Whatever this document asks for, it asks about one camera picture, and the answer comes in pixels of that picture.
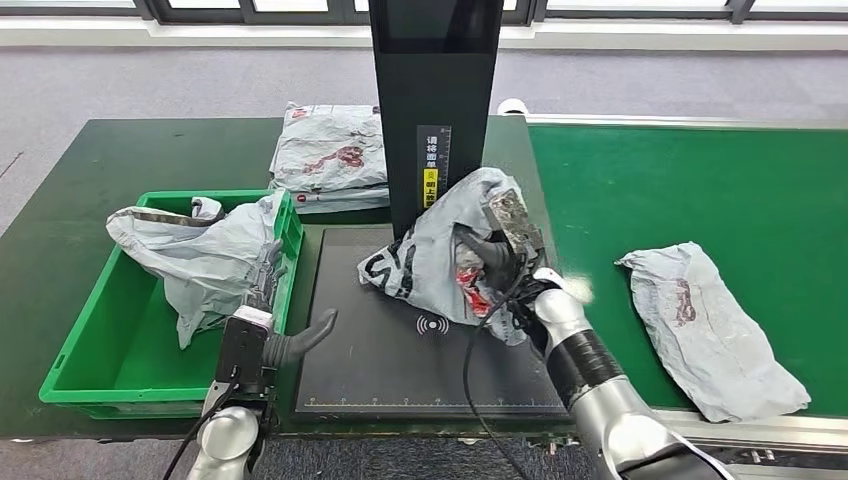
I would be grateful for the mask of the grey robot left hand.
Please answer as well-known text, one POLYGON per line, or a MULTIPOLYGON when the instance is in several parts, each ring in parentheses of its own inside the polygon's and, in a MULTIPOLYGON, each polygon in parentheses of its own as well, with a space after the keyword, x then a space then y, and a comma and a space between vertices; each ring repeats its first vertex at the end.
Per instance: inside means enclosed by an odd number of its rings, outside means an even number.
POLYGON ((262 248, 255 282, 243 297, 245 305, 270 315, 270 333, 263 347, 262 362, 264 367, 272 369, 303 358, 330 335, 339 315, 337 309, 327 309, 300 333, 284 334, 297 261, 288 259, 283 247, 284 241, 278 239, 262 248))

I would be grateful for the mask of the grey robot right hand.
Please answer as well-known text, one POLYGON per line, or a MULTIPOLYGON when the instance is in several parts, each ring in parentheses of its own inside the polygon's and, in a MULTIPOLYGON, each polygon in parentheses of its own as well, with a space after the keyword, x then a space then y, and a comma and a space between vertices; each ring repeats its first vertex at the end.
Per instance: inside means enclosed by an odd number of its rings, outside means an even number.
POLYGON ((534 282, 534 269, 545 258, 544 246, 530 237, 513 244, 504 230, 494 230, 482 238, 465 225, 457 225, 454 233, 483 261, 487 285, 509 297, 524 295, 534 282))

